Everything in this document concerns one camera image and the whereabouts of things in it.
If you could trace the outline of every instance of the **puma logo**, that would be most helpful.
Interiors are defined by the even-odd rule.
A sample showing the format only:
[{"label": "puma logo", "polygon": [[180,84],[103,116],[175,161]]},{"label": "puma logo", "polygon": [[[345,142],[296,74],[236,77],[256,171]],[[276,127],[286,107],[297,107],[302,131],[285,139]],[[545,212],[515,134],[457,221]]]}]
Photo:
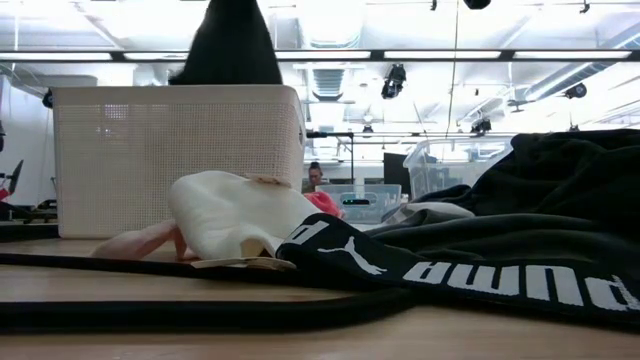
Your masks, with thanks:
[{"label": "puma logo", "polygon": [[387,271],[387,269],[382,269],[379,268],[375,265],[371,265],[365,258],[362,257],[362,255],[358,254],[356,252],[356,244],[354,243],[354,238],[353,236],[349,237],[349,241],[347,241],[347,245],[345,245],[344,248],[337,248],[337,249],[318,249],[319,252],[321,253],[332,253],[332,252],[337,252],[337,251],[344,251],[347,254],[350,254],[351,257],[353,258],[353,260],[356,261],[356,264],[358,264],[358,266],[360,266],[360,268],[366,272],[368,272],[369,274],[372,275],[380,275],[383,272]]}]

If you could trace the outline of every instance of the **table surface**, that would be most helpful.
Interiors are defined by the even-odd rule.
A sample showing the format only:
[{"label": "table surface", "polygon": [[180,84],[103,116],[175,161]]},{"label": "table surface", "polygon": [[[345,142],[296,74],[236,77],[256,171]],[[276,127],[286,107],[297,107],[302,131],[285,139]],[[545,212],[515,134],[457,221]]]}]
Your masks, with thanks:
[{"label": "table surface", "polygon": [[[0,252],[86,255],[97,242],[37,240]],[[171,261],[163,248],[152,260]],[[337,291],[93,271],[0,266],[0,301],[319,300]],[[0,337],[1,360],[640,359],[640,337],[473,311],[422,306],[370,324],[284,335],[40,335]]]}]

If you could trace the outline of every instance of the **red object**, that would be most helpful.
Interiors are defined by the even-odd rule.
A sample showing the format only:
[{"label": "red object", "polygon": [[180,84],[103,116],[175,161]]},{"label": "red object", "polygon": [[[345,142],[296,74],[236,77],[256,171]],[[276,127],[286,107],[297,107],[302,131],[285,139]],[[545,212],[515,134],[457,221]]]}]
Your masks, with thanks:
[{"label": "red object", "polygon": [[7,189],[0,189],[0,201],[6,199],[9,197],[9,195],[11,195],[11,193],[9,193],[9,191]]},{"label": "red object", "polygon": [[335,217],[342,217],[342,211],[340,211],[340,208],[333,201],[333,199],[331,199],[331,196],[329,196],[329,194],[321,191],[316,191],[304,194],[304,197],[311,201],[311,203],[318,209],[322,210],[322,212],[333,215]]}]

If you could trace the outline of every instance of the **white ceiling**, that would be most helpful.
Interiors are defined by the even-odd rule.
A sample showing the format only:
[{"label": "white ceiling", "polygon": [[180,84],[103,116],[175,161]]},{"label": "white ceiling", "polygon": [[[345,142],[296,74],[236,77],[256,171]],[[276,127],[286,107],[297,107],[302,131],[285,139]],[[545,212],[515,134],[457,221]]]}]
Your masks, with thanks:
[{"label": "white ceiling", "polygon": [[[482,11],[470,11],[460,2],[458,13],[454,0],[439,0],[436,11],[430,10],[431,1],[369,0],[360,13],[354,4],[362,0],[260,1],[277,49],[303,47],[298,19],[308,14],[302,13],[304,7],[295,6],[300,1],[306,5],[322,3],[323,11],[316,11],[313,16],[323,25],[320,28],[334,35],[346,29],[345,24],[350,21],[363,19],[358,46],[367,49],[444,49],[456,45],[482,49],[595,49],[606,46],[609,39],[633,26],[640,29],[640,1],[589,1],[592,6],[586,14],[580,13],[582,0],[493,0]],[[207,3],[24,0],[20,5],[16,1],[0,1],[0,50],[185,50]],[[611,109],[633,103],[637,98],[634,94],[640,93],[635,81],[612,89],[640,77],[638,63],[617,64],[588,78],[584,84],[589,94],[583,99],[550,97],[524,105],[525,111],[519,113],[512,113],[513,108],[504,105],[512,98],[513,89],[531,86],[569,63],[457,63],[455,71],[452,63],[404,64],[406,87],[393,100],[382,100],[380,96],[390,63],[350,64],[354,69],[347,71],[343,100],[353,104],[337,109],[336,105],[310,105],[308,127],[332,125],[335,131],[360,131],[368,115],[376,132],[439,132],[448,125],[450,131],[457,131],[457,125],[468,131],[476,116],[472,110],[491,100],[502,103],[485,114],[492,119],[494,131],[564,130],[569,119],[583,124],[581,128],[635,126],[633,122],[612,119],[636,112],[638,104]],[[16,72],[31,72],[45,82],[47,75],[93,75],[101,85],[127,81],[144,84],[161,77],[168,67],[171,66],[17,64]],[[307,71],[292,63],[282,64],[281,68],[285,83],[296,87],[305,100],[309,95]],[[596,125],[600,120],[607,124]]]}]

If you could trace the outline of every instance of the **spotlight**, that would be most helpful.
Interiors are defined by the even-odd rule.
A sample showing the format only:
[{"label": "spotlight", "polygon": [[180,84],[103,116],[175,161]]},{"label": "spotlight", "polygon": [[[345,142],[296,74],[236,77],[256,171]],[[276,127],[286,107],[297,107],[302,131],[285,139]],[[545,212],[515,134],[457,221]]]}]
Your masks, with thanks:
[{"label": "spotlight", "polygon": [[484,135],[487,131],[491,131],[491,120],[487,118],[476,120],[471,124],[472,133]]},{"label": "spotlight", "polygon": [[53,93],[51,92],[51,89],[44,94],[44,97],[42,98],[42,105],[47,109],[53,109]]},{"label": "spotlight", "polygon": [[580,99],[585,97],[586,95],[587,95],[587,87],[583,83],[580,83],[564,92],[564,96],[567,99],[573,99],[573,98]]},{"label": "spotlight", "polygon": [[407,72],[404,70],[404,65],[393,64],[389,74],[387,74],[384,80],[384,86],[382,87],[382,98],[393,99],[397,97],[403,88],[403,83],[407,81]]}]

